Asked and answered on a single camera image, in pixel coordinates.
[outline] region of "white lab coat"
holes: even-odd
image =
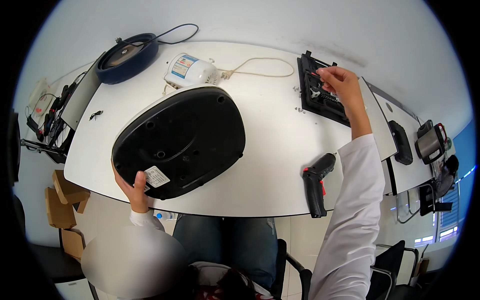
[[[313,270],[310,300],[365,299],[370,287],[370,265],[375,260],[373,242],[378,235],[385,186],[380,155],[373,134],[356,138],[338,154],[343,183]],[[151,212],[132,211],[130,220],[137,226],[165,231]],[[218,268],[218,272],[203,272],[203,264],[198,265],[200,280],[209,282],[217,282],[228,269],[212,263],[205,266],[210,270]],[[269,295],[257,284],[255,289]]]

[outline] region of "hand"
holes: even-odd
[[[130,206],[132,210],[137,213],[146,213],[148,212],[148,197],[144,194],[144,187],[146,184],[145,172],[138,171],[135,176],[135,185],[131,187],[128,183],[123,180],[120,174],[117,172],[113,166],[113,174],[115,174],[115,182],[119,185],[121,190],[125,193],[128,200],[130,201]]]
[[[365,113],[359,81],[354,72],[332,66],[319,68],[317,74],[324,83],[322,88],[338,96],[345,108],[347,118],[350,119],[352,114]]]

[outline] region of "red clip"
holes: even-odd
[[[322,191],[324,192],[324,196],[325,196],[326,193],[325,193],[325,188],[324,188],[324,182],[322,180],[320,180],[319,182],[322,185]]]

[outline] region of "stainless steel kettle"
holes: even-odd
[[[421,134],[419,134],[420,132],[421,131],[419,130],[417,133],[418,140],[415,141],[415,150],[425,165],[431,164],[445,153],[445,143],[447,140],[445,127],[441,123],[438,123],[437,125],[431,127],[430,130],[423,130]],[[429,159],[430,155],[435,153],[437,150],[439,150],[440,153],[434,158]]]

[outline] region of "black power drill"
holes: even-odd
[[[324,208],[325,190],[322,180],[333,170],[336,160],[335,154],[327,153],[317,160],[313,166],[303,169],[302,178],[312,218],[321,218],[327,215],[327,211]]]

